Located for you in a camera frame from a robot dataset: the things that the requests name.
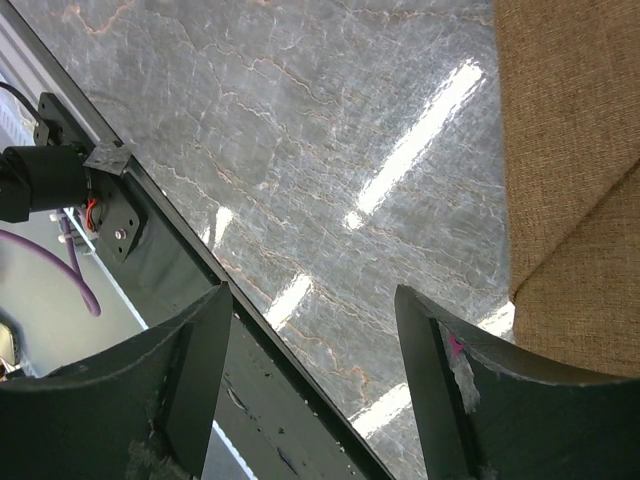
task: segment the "burlap fabric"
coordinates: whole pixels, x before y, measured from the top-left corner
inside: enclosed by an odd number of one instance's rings
[[[640,375],[640,0],[497,0],[516,342]]]

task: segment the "gray marble table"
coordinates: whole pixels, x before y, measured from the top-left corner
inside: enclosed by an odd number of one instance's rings
[[[506,302],[489,0],[13,0],[293,352],[425,478],[397,339],[407,283]]]

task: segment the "black cylinder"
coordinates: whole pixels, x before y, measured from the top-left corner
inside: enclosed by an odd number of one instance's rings
[[[78,206],[87,200],[84,156],[76,147],[9,147],[3,154],[31,187],[31,212]]]

